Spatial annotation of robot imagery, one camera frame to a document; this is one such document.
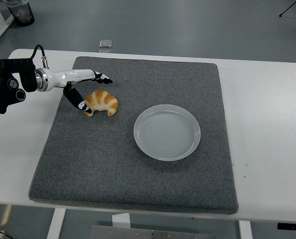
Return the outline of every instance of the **tripod leg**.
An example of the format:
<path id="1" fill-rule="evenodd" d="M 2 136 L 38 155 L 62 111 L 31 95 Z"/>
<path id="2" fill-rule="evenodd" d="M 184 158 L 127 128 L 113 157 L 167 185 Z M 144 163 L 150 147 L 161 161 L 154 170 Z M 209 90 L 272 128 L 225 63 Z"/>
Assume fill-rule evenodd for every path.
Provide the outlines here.
<path id="1" fill-rule="evenodd" d="M 296 1 L 295 1 L 295 3 L 293 3 L 291 6 L 289 6 L 289 8 L 288 8 L 287 10 L 289 10 L 294 4 L 296 4 Z"/>

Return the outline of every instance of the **white table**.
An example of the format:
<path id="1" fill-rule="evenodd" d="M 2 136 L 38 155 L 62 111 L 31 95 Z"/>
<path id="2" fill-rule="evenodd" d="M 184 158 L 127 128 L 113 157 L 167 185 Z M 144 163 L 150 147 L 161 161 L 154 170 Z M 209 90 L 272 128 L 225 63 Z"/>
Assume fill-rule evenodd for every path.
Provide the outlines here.
<path id="1" fill-rule="evenodd" d="M 296 63 L 65 51 L 45 53 L 53 71 L 72 69 L 78 56 L 217 64 L 239 211 L 233 215 L 167 214 L 296 223 Z M 19 49 L 10 58 L 27 58 L 31 54 L 32 50 Z M 42 67 L 40 57 L 38 52 L 34 59 L 37 68 Z M 24 102 L 9 106 L 6 114 L 0 115 L 0 203 L 73 208 L 39 204 L 28 198 L 61 95 L 61 89 L 27 93 Z"/>

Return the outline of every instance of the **gray floor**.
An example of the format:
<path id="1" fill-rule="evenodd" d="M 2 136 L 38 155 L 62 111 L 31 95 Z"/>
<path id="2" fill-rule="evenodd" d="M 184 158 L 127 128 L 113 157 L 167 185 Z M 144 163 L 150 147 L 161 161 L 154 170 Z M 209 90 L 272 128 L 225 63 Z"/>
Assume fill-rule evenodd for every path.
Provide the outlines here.
<path id="1" fill-rule="evenodd" d="M 7 205 L 0 204 L 0 231 L 14 239 L 47 238 L 54 209 L 11 206 L 9 216 L 6 211 Z"/>
<path id="2" fill-rule="evenodd" d="M 47 50 L 98 52 L 100 40 L 111 39 L 113 53 L 296 62 L 296 5 L 279 17 L 294 1 L 30 0 L 35 23 L 10 26 L 0 38 L 0 59 L 36 44 Z M 9 12 L 1 0 L 0 9 L 6 18 Z M 80 221 L 82 215 L 74 217 Z M 138 215 L 136 220 L 138 226 L 158 226 L 154 218 Z M 174 225 L 190 224 L 176 220 Z M 296 238 L 296 232 L 280 237 L 275 226 L 252 224 L 254 238 Z"/>

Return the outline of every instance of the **black cable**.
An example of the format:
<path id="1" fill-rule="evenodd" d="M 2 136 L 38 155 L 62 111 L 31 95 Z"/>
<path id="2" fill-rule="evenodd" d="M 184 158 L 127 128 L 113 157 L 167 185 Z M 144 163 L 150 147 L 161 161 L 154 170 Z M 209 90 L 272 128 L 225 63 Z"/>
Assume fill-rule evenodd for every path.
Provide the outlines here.
<path id="1" fill-rule="evenodd" d="M 0 233 L 3 234 L 3 235 L 5 235 L 6 237 L 8 237 L 8 238 L 10 238 L 10 239 L 14 239 L 14 238 L 10 237 L 9 235 L 7 235 L 7 234 L 5 234 L 5 233 L 2 233 L 2 232 L 0 232 Z"/>
<path id="2" fill-rule="evenodd" d="M 35 56 L 35 54 L 36 54 L 38 48 L 42 51 L 42 55 L 45 56 L 45 52 L 44 52 L 43 47 L 42 47 L 41 45 L 38 44 L 38 45 L 35 46 L 34 51 L 33 51 L 33 54 L 32 54 L 32 56 L 30 57 L 30 59 L 33 59 L 33 58 L 34 58 L 34 56 Z"/>

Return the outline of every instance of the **trash can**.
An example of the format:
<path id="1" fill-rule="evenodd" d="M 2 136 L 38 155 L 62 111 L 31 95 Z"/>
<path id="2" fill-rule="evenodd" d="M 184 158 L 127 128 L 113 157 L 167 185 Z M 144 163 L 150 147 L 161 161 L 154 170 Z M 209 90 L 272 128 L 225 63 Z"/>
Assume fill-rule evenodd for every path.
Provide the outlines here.
<path id="1" fill-rule="evenodd" d="M 28 26 L 34 22 L 34 16 L 28 0 L 3 0 L 19 26 Z"/>

